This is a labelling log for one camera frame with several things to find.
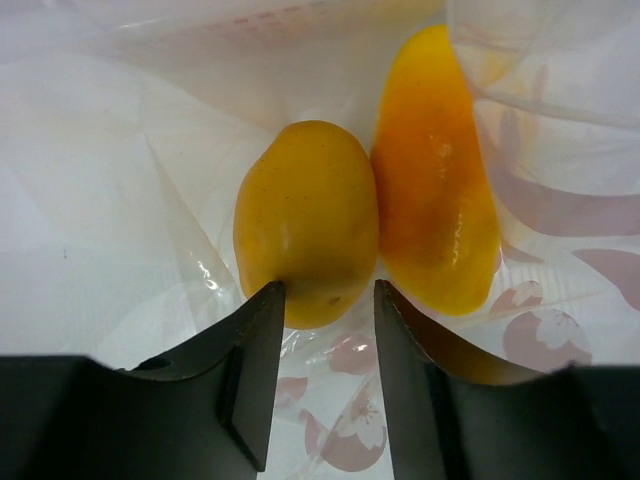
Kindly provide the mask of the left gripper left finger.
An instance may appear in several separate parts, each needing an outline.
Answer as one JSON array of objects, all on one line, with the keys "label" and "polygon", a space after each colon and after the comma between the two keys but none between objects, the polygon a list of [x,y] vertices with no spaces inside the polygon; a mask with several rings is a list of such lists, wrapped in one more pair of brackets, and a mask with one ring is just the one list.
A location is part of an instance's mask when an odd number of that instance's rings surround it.
[{"label": "left gripper left finger", "polygon": [[5,479],[254,479],[264,471],[285,289],[131,370],[83,356],[1,360]]}]

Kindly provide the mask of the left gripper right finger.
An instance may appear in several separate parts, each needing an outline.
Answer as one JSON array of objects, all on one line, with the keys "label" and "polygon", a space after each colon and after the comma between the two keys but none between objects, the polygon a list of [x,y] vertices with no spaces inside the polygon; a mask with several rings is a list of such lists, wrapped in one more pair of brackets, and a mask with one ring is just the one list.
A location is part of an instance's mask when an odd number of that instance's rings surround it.
[{"label": "left gripper right finger", "polygon": [[374,323],[398,479],[635,479],[639,370],[541,373],[494,356],[374,288]]}]

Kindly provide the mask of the orange fake fruit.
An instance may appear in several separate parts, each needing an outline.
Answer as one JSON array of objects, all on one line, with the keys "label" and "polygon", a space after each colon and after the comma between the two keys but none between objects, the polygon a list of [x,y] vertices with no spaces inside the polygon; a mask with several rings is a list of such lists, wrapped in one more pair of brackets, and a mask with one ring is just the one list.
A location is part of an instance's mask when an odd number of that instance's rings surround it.
[{"label": "orange fake fruit", "polygon": [[376,184],[367,153],[320,120],[288,125],[246,173],[233,246],[242,290],[285,286],[285,325],[321,328],[366,290],[378,257]]}]

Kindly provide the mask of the clear zip top bag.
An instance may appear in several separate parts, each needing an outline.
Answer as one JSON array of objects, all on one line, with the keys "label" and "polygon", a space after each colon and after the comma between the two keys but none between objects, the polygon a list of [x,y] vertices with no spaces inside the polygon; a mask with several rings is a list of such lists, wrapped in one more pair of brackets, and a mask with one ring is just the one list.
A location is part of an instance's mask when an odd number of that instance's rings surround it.
[{"label": "clear zip top bag", "polygon": [[500,248],[454,317],[379,259],[333,325],[283,326],[266,467],[254,479],[398,479],[374,288],[480,349],[549,373],[639,370],[635,1],[5,1],[1,360],[131,370],[228,317],[236,195],[286,125],[371,152],[413,33],[444,24],[464,71]]}]

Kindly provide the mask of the yellow fake banana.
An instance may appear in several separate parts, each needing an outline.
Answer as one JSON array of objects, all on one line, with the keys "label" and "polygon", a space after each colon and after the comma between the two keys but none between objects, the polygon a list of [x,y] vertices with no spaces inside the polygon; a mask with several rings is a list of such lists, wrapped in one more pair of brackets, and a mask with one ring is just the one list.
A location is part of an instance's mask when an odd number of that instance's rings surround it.
[{"label": "yellow fake banana", "polygon": [[445,315],[480,308],[500,233],[471,95],[446,25],[412,35],[393,61],[371,163],[380,254],[392,281]]}]

